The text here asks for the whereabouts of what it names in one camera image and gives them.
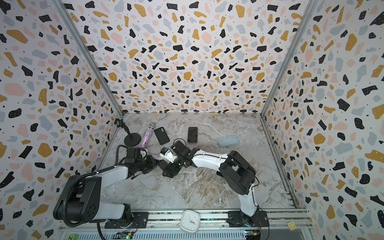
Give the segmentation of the black phone case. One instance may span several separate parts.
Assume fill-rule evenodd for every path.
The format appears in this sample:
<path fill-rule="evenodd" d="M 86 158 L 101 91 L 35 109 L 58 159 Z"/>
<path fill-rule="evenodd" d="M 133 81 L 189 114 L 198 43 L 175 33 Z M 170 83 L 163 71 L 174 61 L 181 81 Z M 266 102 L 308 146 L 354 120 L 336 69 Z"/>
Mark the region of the black phone case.
<path fill-rule="evenodd" d="M 160 127 L 154 130 L 154 133 L 158 139 L 160 145 L 165 145 L 170 142 L 170 138 L 164 127 Z"/>

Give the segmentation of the silver smartphone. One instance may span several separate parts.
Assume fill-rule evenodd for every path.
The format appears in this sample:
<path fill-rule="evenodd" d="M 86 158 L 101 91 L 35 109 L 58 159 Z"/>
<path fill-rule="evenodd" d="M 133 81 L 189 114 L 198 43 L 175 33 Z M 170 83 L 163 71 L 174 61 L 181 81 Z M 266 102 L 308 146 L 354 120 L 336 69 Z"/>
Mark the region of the silver smartphone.
<path fill-rule="evenodd" d="M 168 165 L 169 165 L 169 162 L 167 162 L 165 160 L 159 160 L 158 161 L 158 166 L 161 168 L 162 171 L 164 171 Z"/>

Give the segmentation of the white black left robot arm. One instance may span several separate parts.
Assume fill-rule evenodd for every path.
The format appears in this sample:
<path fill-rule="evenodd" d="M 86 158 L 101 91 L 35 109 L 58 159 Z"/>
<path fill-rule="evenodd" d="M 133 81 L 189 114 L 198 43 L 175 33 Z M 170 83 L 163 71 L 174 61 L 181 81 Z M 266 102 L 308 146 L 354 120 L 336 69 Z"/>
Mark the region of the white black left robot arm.
<path fill-rule="evenodd" d="M 101 200 L 102 190 L 111 185 L 147 174 L 159 165 L 143 148 L 119 145 L 115 163 L 98 171 L 73 175 L 67 181 L 53 210 L 53 217 L 68 227 L 86 223 L 111 221 L 119 228 L 135 224 L 129 204 L 107 203 Z"/>

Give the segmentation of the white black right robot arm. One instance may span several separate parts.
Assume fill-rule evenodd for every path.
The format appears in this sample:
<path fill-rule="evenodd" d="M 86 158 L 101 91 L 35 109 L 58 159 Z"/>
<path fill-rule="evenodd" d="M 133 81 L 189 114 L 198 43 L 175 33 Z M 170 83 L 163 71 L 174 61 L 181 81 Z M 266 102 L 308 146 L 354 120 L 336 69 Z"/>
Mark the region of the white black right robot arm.
<path fill-rule="evenodd" d="M 256 185 L 255 169 L 236 151 L 229 154 L 213 154 L 201 149 L 189 149 L 181 141 L 160 152 L 160 168 L 163 176 L 173 178 L 182 168 L 195 167 L 216 171 L 225 179 L 229 187 L 238 194 L 241 212 L 252 217 L 258 204 L 255 201 L 253 187 Z"/>

